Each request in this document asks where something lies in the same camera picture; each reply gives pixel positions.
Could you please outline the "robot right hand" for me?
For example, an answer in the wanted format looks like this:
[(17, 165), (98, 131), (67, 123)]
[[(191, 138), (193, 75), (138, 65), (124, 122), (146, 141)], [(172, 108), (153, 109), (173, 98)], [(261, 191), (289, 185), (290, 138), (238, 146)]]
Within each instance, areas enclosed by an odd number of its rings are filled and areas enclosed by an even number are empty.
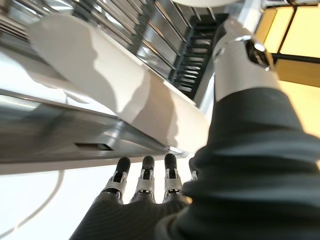
[(319, 239), (319, 138), (304, 132), (272, 56), (250, 31), (228, 17), (213, 45), (213, 113), (207, 143), (189, 161), (192, 180), (181, 184), (167, 154), (156, 204), (147, 155), (123, 204), (130, 159), (122, 157), (73, 240)]

